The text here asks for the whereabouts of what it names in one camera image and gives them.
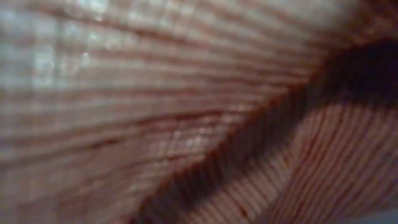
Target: dark crease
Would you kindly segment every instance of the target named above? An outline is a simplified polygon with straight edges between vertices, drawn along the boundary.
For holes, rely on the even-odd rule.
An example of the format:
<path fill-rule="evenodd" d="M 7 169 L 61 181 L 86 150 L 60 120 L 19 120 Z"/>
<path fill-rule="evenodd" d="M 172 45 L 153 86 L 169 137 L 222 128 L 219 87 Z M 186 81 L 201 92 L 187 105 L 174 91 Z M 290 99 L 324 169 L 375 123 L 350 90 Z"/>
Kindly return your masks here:
<path fill-rule="evenodd" d="M 90 145 L 88 148 L 90 150 L 97 151 L 98 149 L 101 149 L 102 147 L 115 145 L 115 144 L 118 144 L 125 140 L 127 140 L 127 139 L 126 138 L 109 138 L 109 139 L 105 139 L 102 141 L 98 141 L 98 142 Z"/>
<path fill-rule="evenodd" d="M 298 86 L 288 95 L 276 100 L 273 105 L 262 107 L 250 114 L 249 121 L 230 133 L 226 140 L 212 150 L 203 162 L 174 174 L 160 186 L 155 194 L 146 198 L 139 213 L 133 215 L 130 223 L 153 223 L 153 215 L 158 215 L 157 210 L 161 210 L 161 206 L 171 200 L 183 211 L 189 212 L 194 209 L 196 203 L 206 199 L 222 185 L 231 181 L 233 176 L 231 168 L 239 167 L 242 170 L 240 173 L 247 172 L 249 161 L 261 157 L 265 153 L 270 153 L 262 149 L 283 142 L 310 110 L 325 105 L 322 102 L 395 108 L 398 99 L 398 88 L 395 88 L 398 82 L 397 67 L 396 63 L 394 64 L 398 59 L 397 49 L 398 42 L 396 40 L 383 40 L 336 54 L 325 64 L 326 71 L 330 71 L 326 72 L 326 78 L 316 77 L 311 83 Z M 326 83 L 326 85 L 323 88 L 316 87 L 316 91 L 314 91 L 313 87 L 321 85 L 320 83 Z M 321 95 L 318 103 L 308 100 L 308 97 L 313 97 L 313 94 Z M 287 113 L 285 108 L 290 107 L 292 102 L 299 102 L 297 108 L 300 110 L 290 110 Z M 237 148 L 244 145 L 248 136 L 255 136 L 253 133 L 258 131 L 258 127 L 275 126 L 280 120 L 272 118 L 281 114 L 285 118 L 289 118 L 289 122 L 278 123 L 279 129 L 270 128 L 274 130 L 272 133 L 274 138 L 270 139 L 267 136 L 251 138 L 250 141 L 255 141 L 251 144 L 253 147 L 245 148 L 245 150 Z M 213 177 L 211 182 L 204 175 L 209 172 Z M 200 190 L 195 190 L 194 194 L 181 196 L 181 190 L 186 186 L 190 186 L 190 190 Z M 164 220 L 164 223 L 177 223 L 178 220 L 179 217 L 176 216 Z"/>

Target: ridged surface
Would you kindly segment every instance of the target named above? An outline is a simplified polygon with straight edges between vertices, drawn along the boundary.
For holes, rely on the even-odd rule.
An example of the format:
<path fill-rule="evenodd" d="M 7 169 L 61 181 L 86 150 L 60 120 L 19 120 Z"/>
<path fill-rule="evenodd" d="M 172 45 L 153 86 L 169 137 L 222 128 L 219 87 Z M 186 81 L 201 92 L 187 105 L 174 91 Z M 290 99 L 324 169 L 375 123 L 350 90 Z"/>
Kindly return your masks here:
<path fill-rule="evenodd" d="M 398 206 L 394 1 L 0 6 L 5 223 L 326 223 Z"/>

